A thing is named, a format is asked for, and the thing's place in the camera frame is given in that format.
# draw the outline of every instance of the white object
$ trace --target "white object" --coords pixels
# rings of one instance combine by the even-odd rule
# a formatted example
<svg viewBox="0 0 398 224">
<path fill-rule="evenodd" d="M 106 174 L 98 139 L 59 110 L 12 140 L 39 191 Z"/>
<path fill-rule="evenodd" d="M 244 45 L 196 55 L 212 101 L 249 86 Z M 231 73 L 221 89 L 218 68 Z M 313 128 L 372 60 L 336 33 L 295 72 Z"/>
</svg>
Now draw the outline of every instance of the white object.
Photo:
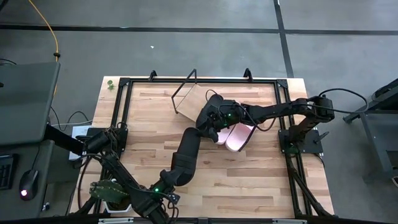
<svg viewBox="0 0 398 224">
<path fill-rule="evenodd" d="M 231 131 L 234 129 L 234 126 L 231 126 L 229 128 L 224 128 L 220 132 L 217 133 L 218 135 L 218 142 L 216 144 L 224 144 L 226 142 L 226 139 L 228 138 L 229 134 L 231 134 Z"/>
<path fill-rule="evenodd" d="M 102 201 L 102 203 L 105 205 L 106 211 L 109 213 L 124 213 L 132 210 L 131 204 L 125 210 L 111 210 L 109 209 L 107 202 Z"/>
<path fill-rule="evenodd" d="M 231 152 L 238 152 L 249 141 L 253 128 L 255 127 L 241 123 L 236 124 L 225 142 L 226 148 Z"/>
<path fill-rule="evenodd" d="M 72 138 L 76 139 L 76 136 L 86 135 L 89 128 L 91 128 L 91 125 L 74 126 L 72 128 Z M 79 158 L 80 158 L 79 155 L 76 155 L 73 152 L 69 152 L 69 160 L 70 161 L 75 160 L 75 159 L 79 159 Z"/>
</svg>

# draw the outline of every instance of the wire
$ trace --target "wire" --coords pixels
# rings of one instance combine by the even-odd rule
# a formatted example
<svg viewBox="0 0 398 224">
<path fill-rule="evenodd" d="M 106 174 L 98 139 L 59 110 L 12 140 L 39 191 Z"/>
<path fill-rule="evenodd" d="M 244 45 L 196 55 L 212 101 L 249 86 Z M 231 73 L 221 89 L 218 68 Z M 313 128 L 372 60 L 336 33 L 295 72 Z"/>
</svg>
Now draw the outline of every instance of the wire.
<svg viewBox="0 0 398 224">
<path fill-rule="evenodd" d="M 321 160 L 321 163 L 322 163 L 322 165 L 323 165 L 323 168 L 325 168 L 325 163 L 323 162 L 323 159 L 322 159 L 322 157 L 321 157 L 321 156 L 319 156 L 319 154 L 318 154 L 318 153 L 314 153 L 314 155 L 315 155 L 316 157 L 318 157 L 318 158 Z"/>
<path fill-rule="evenodd" d="M 61 129 L 61 125 L 60 125 L 60 120 L 58 118 L 57 112 L 55 112 L 54 108 L 52 108 L 52 106 L 50 107 L 50 109 L 54 112 L 55 118 L 57 119 L 57 123 L 58 123 L 58 127 Z"/>
<path fill-rule="evenodd" d="M 69 209 L 70 209 L 70 205 L 72 204 L 72 198 L 73 198 L 73 193 L 75 192 L 75 188 L 72 189 L 72 193 L 69 196 L 69 202 L 68 202 L 68 207 L 67 210 L 65 211 L 65 216 L 68 215 Z"/>
<path fill-rule="evenodd" d="M 337 109 L 334 109 L 334 108 L 328 108 L 328 107 L 326 107 L 326 106 L 309 105 L 309 104 L 298 104 L 298 105 L 302 105 L 302 106 L 311 106 L 311 107 L 313 107 L 313 108 L 322 108 L 322 109 L 327 109 L 327 110 L 331 110 L 331 111 L 335 111 L 335 112 L 339 112 L 339 113 L 347 113 L 347 114 L 352 114 L 352 113 L 365 113 L 365 112 L 368 110 L 368 108 L 369 108 L 369 103 L 368 103 L 368 101 L 366 100 L 366 98 L 365 98 L 364 96 L 362 96 L 362 95 L 360 95 L 359 93 L 356 93 L 356 92 L 354 92 L 354 91 L 352 91 L 352 90 L 347 90 L 347 89 L 345 89 L 345 88 L 331 88 L 331 89 L 329 89 L 329 90 L 325 90 L 325 91 L 319 93 L 318 96 L 322 96 L 322 94 L 324 94 L 324 93 L 327 93 L 327 92 L 330 92 L 330 91 L 336 91 L 336 90 L 346 91 L 346 92 L 348 92 L 348 93 L 352 93 L 352 94 L 354 94 L 354 95 L 360 97 L 360 98 L 365 102 L 366 108 L 365 108 L 364 110 L 361 110 L 361 111 L 345 111 L 345 110 L 337 110 Z"/>
<path fill-rule="evenodd" d="M 209 101 L 208 98 L 207 98 L 207 93 L 208 93 L 209 91 L 212 91 L 214 94 L 216 94 L 216 95 L 219 96 L 219 94 L 218 94 L 216 91 L 214 91 L 214 90 L 207 90 L 207 91 L 206 91 L 206 95 L 205 95 L 205 96 L 206 96 L 206 101 Z"/>
<path fill-rule="evenodd" d="M 171 222 L 175 223 L 175 222 L 177 221 L 177 219 L 178 219 L 178 215 L 180 214 L 180 210 L 179 210 L 179 209 L 174 205 L 174 203 L 171 202 L 171 201 L 168 202 L 167 208 L 173 209 L 173 214 L 172 214 L 172 216 L 170 217 L 169 223 L 171 223 Z"/>
<path fill-rule="evenodd" d="M 120 121 L 119 123 L 117 123 L 116 127 L 117 128 L 122 128 L 122 124 L 124 125 L 123 128 L 127 128 L 127 124 L 125 122 L 123 122 L 123 121 Z"/>
<path fill-rule="evenodd" d="M 77 125 L 77 124 L 86 124 L 86 123 L 91 123 L 91 122 L 93 122 L 93 120 L 84 121 L 84 122 L 79 122 L 79 123 L 65 123 L 65 124 L 60 124 L 60 125 L 61 125 L 61 126 L 63 126 L 63 125 Z"/>
<path fill-rule="evenodd" d="M 36 159 L 37 159 L 37 156 L 39 155 L 39 152 L 40 152 L 40 143 L 39 143 L 39 148 L 37 149 L 37 152 L 36 152 L 35 159 L 33 160 L 33 163 L 32 163 L 32 168 L 30 168 L 31 170 L 32 170 L 33 167 L 35 166 Z"/>
<path fill-rule="evenodd" d="M 54 127 L 54 126 L 58 126 L 58 128 L 59 128 L 61 131 L 65 131 L 65 130 L 68 128 L 68 125 L 85 124 L 85 123 L 92 123 L 92 122 L 93 122 L 93 120 L 89 120 L 89 119 L 87 118 L 86 114 L 84 114 L 83 112 L 81 112 L 81 111 L 76 111 L 76 112 L 74 112 L 72 115 L 70 115 L 70 117 L 68 118 L 68 121 L 67 121 L 65 124 L 60 124 L 60 120 L 59 120 L 59 117 L 58 117 L 57 112 L 55 112 L 55 110 L 54 110 L 54 108 L 52 108 L 52 106 L 50 107 L 50 109 L 54 112 L 54 115 L 55 115 L 55 117 L 56 117 L 56 119 L 57 119 L 57 124 L 54 124 L 54 125 L 52 125 L 52 126 L 53 126 L 53 127 Z M 73 117 L 75 114 L 78 114 L 78 113 L 82 114 L 82 115 L 86 118 L 87 121 L 85 121 L 85 122 L 80 122 L 80 123 L 70 123 L 70 120 L 72 119 L 72 117 Z"/>
<path fill-rule="evenodd" d="M 81 193 L 80 193 L 81 192 L 81 184 L 83 183 L 83 176 L 87 170 L 87 167 L 88 167 L 88 164 L 90 163 L 90 161 L 91 161 L 91 158 L 88 157 L 85 162 L 84 168 L 81 171 L 79 183 L 77 185 L 77 205 L 78 205 L 79 209 L 81 209 Z"/>
<path fill-rule="evenodd" d="M 12 60 L 8 60 L 8 59 L 4 59 L 4 58 L 0 58 L 0 60 L 6 61 L 6 62 L 10 62 L 13 65 L 16 65 L 17 63 L 13 62 Z"/>
<path fill-rule="evenodd" d="M 220 108 L 221 107 L 223 107 L 223 106 L 231 106 L 231 105 L 219 105 L 219 107 L 218 107 L 218 116 L 220 116 L 221 117 L 221 112 L 220 112 Z M 248 113 L 248 111 L 245 109 L 245 107 L 243 107 L 242 105 L 240 105 L 240 104 L 238 104 L 238 107 L 240 107 L 240 108 L 242 108 L 242 110 L 244 110 L 244 112 L 248 115 L 248 117 L 249 117 L 249 119 L 250 119 L 250 121 L 252 122 L 252 124 L 253 124 L 253 126 L 255 127 L 255 128 L 257 128 L 258 130 L 260 130 L 260 131 L 269 131 L 272 127 L 273 127 L 273 125 L 274 125 L 274 123 L 275 123 L 275 121 L 276 121 L 276 118 L 279 116 L 279 114 L 280 113 L 278 113 L 276 116 L 275 116 L 275 118 L 272 120 L 272 122 L 271 122 L 271 124 L 269 125 L 269 127 L 268 128 L 266 128 L 266 129 L 262 129 L 262 128 L 260 128 L 259 126 L 258 126 L 258 124 L 253 120 L 253 118 L 251 117 L 251 115 Z"/>
<path fill-rule="evenodd" d="M 29 2 L 33 6 L 33 8 L 36 10 L 36 12 L 40 15 L 40 17 L 43 19 L 43 21 L 46 23 L 47 27 L 49 27 L 49 30 L 51 31 L 51 34 L 54 37 L 54 41 L 55 41 L 55 53 L 54 53 L 54 56 L 55 56 L 55 61 L 58 62 L 58 59 L 59 59 L 59 57 L 61 55 L 59 54 L 59 51 L 58 51 L 58 40 L 57 40 L 57 37 L 55 36 L 54 31 L 52 30 L 50 24 L 47 22 L 47 20 L 42 15 L 42 13 L 37 9 L 35 4 L 31 0 L 29 0 Z"/>
</svg>

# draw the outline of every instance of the wooden table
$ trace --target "wooden table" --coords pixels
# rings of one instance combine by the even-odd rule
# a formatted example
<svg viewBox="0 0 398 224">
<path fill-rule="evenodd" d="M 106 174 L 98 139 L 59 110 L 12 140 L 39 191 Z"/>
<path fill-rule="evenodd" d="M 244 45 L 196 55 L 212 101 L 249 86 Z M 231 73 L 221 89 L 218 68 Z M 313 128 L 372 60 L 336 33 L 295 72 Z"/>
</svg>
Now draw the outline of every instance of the wooden table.
<svg viewBox="0 0 398 224">
<path fill-rule="evenodd" d="M 109 90 L 107 82 L 118 85 L 120 77 L 104 77 L 95 110 L 93 126 L 108 127 L 114 108 L 117 89 Z M 303 79 L 288 79 L 292 100 L 307 97 Z M 136 178 L 147 187 L 159 180 L 162 169 L 170 169 L 172 153 L 180 144 L 182 133 L 195 123 L 181 114 L 175 114 L 171 95 L 179 83 L 135 83 L 132 89 L 129 116 L 129 135 L 121 161 Z M 226 99 L 240 103 L 267 106 L 276 104 L 274 87 L 268 84 L 201 83 L 211 87 Z M 192 84 L 187 83 L 175 97 L 181 102 Z M 123 110 L 124 89 L 120 111 Z M 295 116 L 296 123 L 303 119 Z M 262 127 L 268 127 L 266 121 Z M 292 218 L 287 169 L 280 153 L 275 122 L 268 132 L 256 131 L 241 152 L 230 152 L 209 139 L 200 145 L 197 171 L 193 180 L 177 187 L 181 196 L 178 203 L 180 217 L 223 218 Z M 319 158 L 303 155 L 307 184 L 324 208 L 333 213 L 325 171 Z M 83 178 L 83 203 L 90 196 L 90 183 L 100 177 L 101 166 L 93 161 Z M 298 190 L 300 208 L 305 211 L 302 193 Z M 77 210 L 76 194 L 72 211 Z"/>
</svg>

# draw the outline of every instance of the black cable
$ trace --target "black cable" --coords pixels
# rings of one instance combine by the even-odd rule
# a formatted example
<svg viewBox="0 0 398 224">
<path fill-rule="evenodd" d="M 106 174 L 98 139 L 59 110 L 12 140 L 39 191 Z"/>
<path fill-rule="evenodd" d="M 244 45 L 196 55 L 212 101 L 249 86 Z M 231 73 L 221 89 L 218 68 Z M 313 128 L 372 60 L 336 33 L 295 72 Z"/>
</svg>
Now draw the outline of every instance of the black cable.
<svg viewBox="0 0 398 224">
<path fill-rule="evenodd" d="M 33 163 L 32 163 L 32 168 L 30 168 L 31 170 L 32 170 L 33 167 L 35 166 L 36 159 L 37 159 L 37 156 L 39 155 L 39 152 L 40 152 L 40 143 L 39 143 L 39 148 L 37 149 L 37 152 L 36 152 L 35 159 L 33 160 Z"/>
<path fill-rule="evenodd" d="M 178 215 L 180 214 L 180 210 L 174 205 L 174 203 L 173 202 L 168 202 L 168 204 L 167 204 L 167 208 L 169 208 L 169 209 L 173 209 L 173 214 L 172 214 L 172 216 L 171 216 L 171 218 L 170 218 L 170 221 L 169 221 L 169 223 L 175 223 L 176 221 L 177 221 L 177 219 L 178 219 Z M 174 217 L 174 210 L 176 210 L 177 211 L 177 214 L 176 214 L 176 216 Z"/>
<path fill-rule="evenodd" d="M 77 185 L 77 205 L 78 205 L 79 209 L 81 209 L 81 193 L 80 193 L 81 184 L 83 183 L 83 176 L 84 176 L 84 174 L 85 174 L 85 172 L 87 170 L 87 167 L 88 167 L 88 164 L 90 163 L 90 161 L 91 161 L 91 158 L 87 157 L 87 160 L 86 160 L 86 163 L 84 165 L 84 168 L 83 168 L 83 170 L 81 171 L 81 174 L 80 174 L 79 183 Z"/>
<path fill-rule="evenodd" d="M 72 198 L 73 198 L 73 193 L 75 192 L 75 188 L 73 188 L 72 193 L 69 196 L 69 202 L 68 202 L 68 207 L 67 210 L 65 211 L 65 216 L 68 215 L 69 209 L 70 209 L 70 204 L 72 203 Z"/>
<path fill-rule="evenodd" d="M 86 116 L 86 114 L 84 114 L 83 112 L 81 112 L 81 111 L 76 111 L 76 112 L 74 112 L 72 115 L 70 115 L 70 117 L 68 118 L 68 121 L 66 122 L 66 125 L 65 125 L 65 128 L 62 130 L 61 129 L 61 131 L 65 131 L 66 129 L 67 129 L 67 127 L 68 127 L 68 125 L 69 125 L 69 122 L 70 122 L 70 120 L 72 119 L 72 117 L 75 115 L 75 114 L 78 114 L 78 113 L 80 113 L 80 114 L 82 114 L 85 118 L 86 118 L 86 121 L 89 121 L 89 119 L 87 118 L 87 116 Z"/>
<path fill-rule="evenodd" d="M 119 123 L 117 123 L 116 127 L 117 128 L 122 128 L 122 126 L 121 126 L 122 124 L 124 125 L 123 128 L 127 128 L 127 124 L 125 122 L 123 122 L 123 121 L 120 121 Z"/>
<path fill-rule="evenodd" d="M 335 111 L 335 112 L 339 112 L 339 113 L 347 113 L 347 114 L 352 114 L 352 113 L 365 113 L 365 112 L 368 110 L 368 108 L 369 108 L 369 103 L 368 103 L 368 101 L 366 100 L 366 98 L 365 98 L 364 96 L 362 96 L 362 95 L 360 95 L 359 93 L 356 93 L 356 92 L 354 92 L 354 91 L 352 91 L 352 90 L 347 90 L 347 89 L 345 89 L 345 88 L 331 88 L 331 89 L 329 89 L 329 90 L 325 90 L 325 91 L 319 93 L 318 96 L 322 96 L 322 94 L 324 94 L 324 93 L 327 93 L 327 92 L 330 92 L 330 91 L 335 91 L 335 90 L 346 91 L 346 92 L 348 92 L 348 93 L 352 93 L 352 94 L 354 94 L 354 95 L 360 97 L 360 98 L 365 102 L 365 104 L 366 104 L 365 110 L 362 110 L 362 111 L 344 111 L 344 110 L 337 110 L 337 109 L 334 109 L 334 108 L 327 108 L 326 106 L 309 105 L 309 104 L 297 104 L 297 105 L 311 106 L 311 107 L 313 107 L 313 108 L 322 108 L 322 109 L 326 109 L 326 110 L 331 110 L 331 111 Z"/>
<path fill-rule="evenodd" d="M 54 110 L 54 108 L 52 108 L 52 106 L 51 106 L 50 108 L 51 108 L 51 110 L 52 110 L 52 111 L 54 112 L 54 114 L 55 114 L 55 117 L 56 117 L 57 123 L 58 123 L 58 128 L 60 129 L 60 131 L 66 131 L 66 129 L 68 128 L 68 125 L 69 125 L 70 120 L 72 119 L 72 117 L 73 117 L 75 114 L 80 113 L 80 114 L 82 114 L 82 115 L 86 118 L 87 121 L 89 121 L 89 119 L 87 118 L 86 114 L 84 114 L 84 113 L 81 112 L 81 111 L 76 111 L 76 112 L 74 112 L 72 115 L 70 115 L 70 117 L 68 118 L 68 121 L 66 122 L 65 128 L 62 129 L 62 128 L 61 128 L 61 125 L 60 125 L 61 123 L 60 123 L 60 120 L 59 120 L 59 118 L 58 118 L 57 112 L 55 112 L 55 110 Z"/>
<path fill-rule="evenodd" d="M 205 96 L 206 96 L 206 101 L 209 101 L 208 98 L 207 98 L 207 93 L 208 93 L 209 91 L 212 91 L 214 94 L 216 94 L 216 95 L 219 96 L 219 94 L 218 94 L 216 91 L 214 91 L 214 90 L 207 90 L 207 91 L 206 91 L 206 95 L 205 95 Z"/>
<path fill-rule="evenodd" d="M 254 126 L 255 128 L 257 128 L 258 130 L 260 130 L 260 131 L 269 131 L 269 130 L 273 127 L 273 125 L 274 125 L 274 123 L 275 123 L 275 121 L 276 121 L 276 118 L 279 116 L 279 114 L 277 114 L 277 116 L 272 120 L 272 122 L 271 122 L 271 124 L 269 125 L 268 128 L 262 129 L 262 128 L 260 128 L 260 127 L 258 126 L 258 124 L 253 120 L 253 118 L 251 117 L 251 115 L 248 113 L 248 111 L 246 111 L 246 109 L 245 109 L 242 105 L 240 105 L 240 104 L 237 104 L 237 105 L 238 105 L 240 108 L 242 108 L 242 110 L 244 110 L 244 112 L 248 115 L 250 121 L 253 123 L 253 126 Z M 221 115 L 220 115 L 220 114 L 221 114 L 220 108 L 223 107 L 223 106 L 231 106 L 231 105 L 220 105 L 220 106 L 218 107 L 218 116 L 220 116 L 220 117 L 221 117 Z"/>
<path fill-rule="evenodd" d="M 13 62 L 12 60 L 8 60 L 8 59 L 4 59 L 4 58 L 0 58 L 0 60 L 6 61 L 6 62 L 10 62 L 13 65 L 16 65 L 17 63 Z"/>
<path fill-rule="evenodd" d="M 314 155 L 315 155 L 316 157 L 318 157 L 318 158 L 321 160 L 321 163 L 322 163 L 322 165 L 323 165 L 323 168 L 325 168 L 325 163 L 323 162 L 323 159 L 322 159 L 322 157 L 321 157 L 321 156 L 319 156 L 319 154 L 318 154 L 318 153 L 314 153 Z"/>
<path fill-rule="evenodd" d="M 54 108 L 52 108 L 52 106 L 50 107 L 50 109 L 54 112 L 55 118 L 57 119 L 59 129 L 62 130 L 61 125 L 60 125 L 61 124 L 60 119 L 58 118 L 57 112 L 55 112 L 55 110 L 54 110 Z"/>
</svg>

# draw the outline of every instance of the pink shoe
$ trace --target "pink shoe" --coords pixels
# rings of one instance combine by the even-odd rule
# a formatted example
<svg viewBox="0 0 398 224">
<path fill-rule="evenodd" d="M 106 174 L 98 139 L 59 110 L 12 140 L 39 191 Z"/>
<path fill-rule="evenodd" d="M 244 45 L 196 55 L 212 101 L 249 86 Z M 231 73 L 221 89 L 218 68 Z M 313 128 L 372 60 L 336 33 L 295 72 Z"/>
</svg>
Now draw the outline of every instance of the pink shoe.
<svg viewBox="0 0 398 224">
<path fill-rule="evenodd" d="M 224 128 L 222 129 L 220 132 L 217 133 L 218 135 L 218 142 L 216 142 L 216 144 L 224 144 L 226 142 L 226 139 L 228 138 L 228 136 L 231 134 L 231 131 L 234 129 L 234 126 L 231 126 L 229 128 Z"/>
<path fill-rule="evenodd" d="M 245 124 L 238 123 L 229 134 L 225 146 L 231 152 L 240 152 L 243 147 L 248 143 L 252 134 L 254 133 L 255 127 Z"/>
</svg>

